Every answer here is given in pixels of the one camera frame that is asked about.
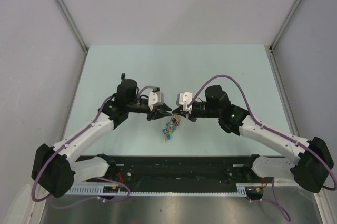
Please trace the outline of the steel disc keyring holder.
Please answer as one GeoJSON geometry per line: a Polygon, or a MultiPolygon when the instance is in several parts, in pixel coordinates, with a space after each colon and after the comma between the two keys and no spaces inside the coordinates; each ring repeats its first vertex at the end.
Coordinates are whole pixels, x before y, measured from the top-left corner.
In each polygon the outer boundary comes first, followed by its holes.
{"type": "Polygon", "coordinates": [[[168,139],[168,138],[167,138],[168,133],[171,132],[171,131],[170,131],[170,128],[174,128],[174,129],[175,129],[175,130],[172,132],[172,133],[174,133],[174,132],[176,131],[176,129],[180,126],[181,121],[182,121],[182,116],[174,114],[174,115],[172,115],[171,118],[166,122],[165,127],[164,127],[163,130],[162,130],[162,133],[163,133],[163,135],[164,135],[164,142],[167,142],[167,141],[169,141],[169,140],[172,139],[172,138],[171,138],[171,139],[168,139]]]}

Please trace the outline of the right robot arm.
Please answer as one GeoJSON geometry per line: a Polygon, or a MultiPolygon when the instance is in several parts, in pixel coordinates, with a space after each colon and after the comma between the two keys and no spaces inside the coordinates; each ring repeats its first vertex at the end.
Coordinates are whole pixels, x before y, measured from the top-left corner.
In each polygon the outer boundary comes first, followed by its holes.
{"type": "Polygon", "coordinates": [[[219,85],[205,90],[206,100],[192,100],[190,92],[179,93],[173,114],[195,122],[198,118],[217,118],[226,133],[255,140],[279,153],[282,158],[254,155],[243,169],[248,182],[260,177],[274,177],[295,181],[303,189],[318,193],[324,188],[327,177],[332,177],[333,159],[324,140],[297,137],[269,127],[254,118],[248,110],[232,104],[219,85]]]}

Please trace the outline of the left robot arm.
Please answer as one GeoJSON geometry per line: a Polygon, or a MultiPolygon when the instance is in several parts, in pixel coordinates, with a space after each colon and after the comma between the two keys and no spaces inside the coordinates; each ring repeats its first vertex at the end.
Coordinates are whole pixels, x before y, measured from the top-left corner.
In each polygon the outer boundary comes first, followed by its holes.
{"type": "Polygon", "coordinates": [[[143,98],[135,80],[121,80],[116,92],[103,101],[96,116],[86,126],[52,146],[39,146],[31,174],[34,181],[32,200],[43,201],[35,195],[38,186],[49,196],[59,198],[77,181],[96,177],[112,181],[116,177],[116,168],[108,156],[99,154],[86,161],[77,159],[100,138],[121,125],[130,113],[145,114],[148,121],[171,116],[172,110],[164,103],[159,87],[151,86],[150,89],[148,97],[143,98]]]}

